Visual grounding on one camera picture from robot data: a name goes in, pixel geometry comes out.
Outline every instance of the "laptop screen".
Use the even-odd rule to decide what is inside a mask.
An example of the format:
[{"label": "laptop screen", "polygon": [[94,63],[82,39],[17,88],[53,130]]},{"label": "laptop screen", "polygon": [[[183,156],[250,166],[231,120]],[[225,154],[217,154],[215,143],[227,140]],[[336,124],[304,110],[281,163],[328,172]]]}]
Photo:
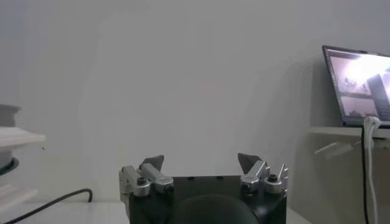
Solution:
[{"label": "laptop screen", "polygon": [[323,46],[345,125],[364,117],[390,121],[390,56]]}]

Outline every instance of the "black cable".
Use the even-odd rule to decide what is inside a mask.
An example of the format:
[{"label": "black cable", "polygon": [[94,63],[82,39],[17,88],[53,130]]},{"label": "black cable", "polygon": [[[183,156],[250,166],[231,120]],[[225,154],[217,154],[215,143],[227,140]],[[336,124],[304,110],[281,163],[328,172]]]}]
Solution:
[{"label": "black cable", "polygon": [[367,211],[367,178],[366,178],[366,150],[364,149],[364,127],[361,129],[361,166],[363,167],[363,203],[364,219],[369,224]]},{"label": "black cable", "polygon": [[84,192],[89,193],[90,197],[88,198],[88,202],[91,202],[92,201],[92,196],[93,196],[92,190],[89,189],[89,188],[81,189],[81,190],[78,190],[78,191],[66,194],[64,196],[61,196],[61,197],[59,197],[59,198],[57,198],[57,199],[55,199],[53,201],[50,201],[49,203],[47,203],[47,204],[45,204],[43,206],[40,206],[37,209],[34,209],[33,211],[31,211],[31,212],[29,212],[27,214],[24,214],[24,215],[22,215],[20,217],[17,217],[17,218],[15,218],[15,219],[13,219],[13,220],[11,220],[9,222],[6,222],[4,224],[14,224],[14,223],[20,222],[23,219],[26,219],[26,218],[28,218],[28,217],[30,217],[30,216],[32,216],[32,215],[34,215],[34,214],[44,210],[44,209],[46,209],[46,208],[56,204],[57,202],[60,202],[60,201],[62,201],[64,199],[67,199],[68,197],[72,197],[73,195],[77,195],[77,194],[84,193]]}]

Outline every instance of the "table surface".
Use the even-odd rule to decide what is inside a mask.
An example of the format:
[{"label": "table surface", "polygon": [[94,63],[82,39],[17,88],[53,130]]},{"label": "table surface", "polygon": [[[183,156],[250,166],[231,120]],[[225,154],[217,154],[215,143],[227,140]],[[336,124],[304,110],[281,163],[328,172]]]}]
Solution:
[{"label": "table surface", "polygon": [[[23,215],[43,203],[21,204],[1,214],[0,223]],[[20,224],[128,224],[124,204],[120,202],[57,203]],[[287,209],[287,224],[311,224],[291,209]]]}]

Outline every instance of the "white cable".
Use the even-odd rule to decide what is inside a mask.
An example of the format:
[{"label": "white cable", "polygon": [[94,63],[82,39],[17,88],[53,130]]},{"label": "white cable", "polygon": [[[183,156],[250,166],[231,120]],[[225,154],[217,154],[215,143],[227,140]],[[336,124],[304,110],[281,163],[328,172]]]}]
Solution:
[{"label": "white cable", "polygon": [[373,156],[372,156],[372,151],[374,149],[374,141],[372,139],[372,135],[374,133],[374,130],[379,128],[381,125],[381,121],[376,118],[376,117],[366,117],[364,120],[364,129],[366,130],[364,134],[365,138],[365,143],[366,143],[366,148],[368,151],[368,179],[369,179],[369,184],[371,188],[371,194],[372,194],[372,206],[374,210],[374,223],[378,224],[378,204],[377,204],[377,195],[375,193],[375,186],[374,186],[374,181],[373,181],[373,174],[372,174],[372,166],[374,163]]}]

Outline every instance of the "black dome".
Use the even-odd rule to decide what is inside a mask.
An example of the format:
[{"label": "black dome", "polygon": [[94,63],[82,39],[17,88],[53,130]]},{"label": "black dome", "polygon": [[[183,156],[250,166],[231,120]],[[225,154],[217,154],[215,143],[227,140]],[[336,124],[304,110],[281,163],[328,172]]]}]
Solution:
[{"label": "black dome", "polygon": [[169,224],[258,224],[242,201],[223,195],[203,195],[182,201]]}]

